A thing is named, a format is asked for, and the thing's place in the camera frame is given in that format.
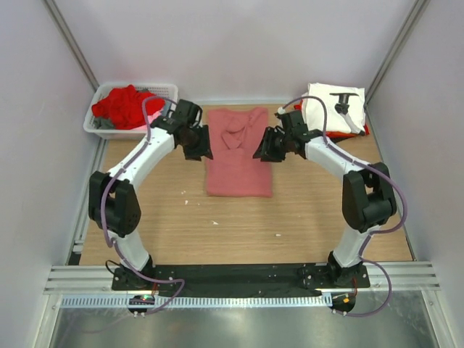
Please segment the pink t shirt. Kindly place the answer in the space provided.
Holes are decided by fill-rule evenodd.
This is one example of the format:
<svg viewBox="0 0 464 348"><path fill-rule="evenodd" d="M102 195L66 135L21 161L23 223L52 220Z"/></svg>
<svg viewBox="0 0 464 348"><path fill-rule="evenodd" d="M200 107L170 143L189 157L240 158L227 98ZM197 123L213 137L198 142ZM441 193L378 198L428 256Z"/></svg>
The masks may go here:
<svg viewBox="0 0 464 348"><path fill-rule="evenodd" d="M268 110L213 109L207 113L213 158L206 161L206 192L210 196L273 195L271 165L253 157L268 126Z"/></svg>

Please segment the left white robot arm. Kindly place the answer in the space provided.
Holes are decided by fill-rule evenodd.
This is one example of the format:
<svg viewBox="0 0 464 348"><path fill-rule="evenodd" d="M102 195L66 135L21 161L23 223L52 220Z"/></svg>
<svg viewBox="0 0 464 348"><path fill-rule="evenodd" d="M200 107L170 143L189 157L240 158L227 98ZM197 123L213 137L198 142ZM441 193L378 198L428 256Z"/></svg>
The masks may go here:
<svg viewBox="0 0 464 348"><path fill-rule="evenodd" d="M158 282L153 259L138 232L140 185L178 146L187 160L213 158L209 130L202 124L202 108L184 99L173 106L165 116L146 121L145 136L118 165L105 173L96 171L89 179L88 216L102 230L107 246L120 257L120 275L139 290Z"/></svg>

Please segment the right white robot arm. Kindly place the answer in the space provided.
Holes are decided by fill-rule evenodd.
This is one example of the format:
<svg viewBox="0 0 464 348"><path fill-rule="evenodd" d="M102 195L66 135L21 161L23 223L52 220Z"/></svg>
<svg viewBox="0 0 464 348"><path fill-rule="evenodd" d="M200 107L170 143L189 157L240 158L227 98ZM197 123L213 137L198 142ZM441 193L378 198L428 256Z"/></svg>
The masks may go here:
<svg viewBox="0 0 464 348"><path fill-rule="evenodd" d="M280 124L267 127L253 157L283 162L290 152L319 164L341 181L341 213L346 223L341 240L328 256L326 276L343 287L360 272L362 255L373 232L396 214L397 203L388 167L371 164L344 151L321 130L310 130L299 110L275 114Z"/></svg>

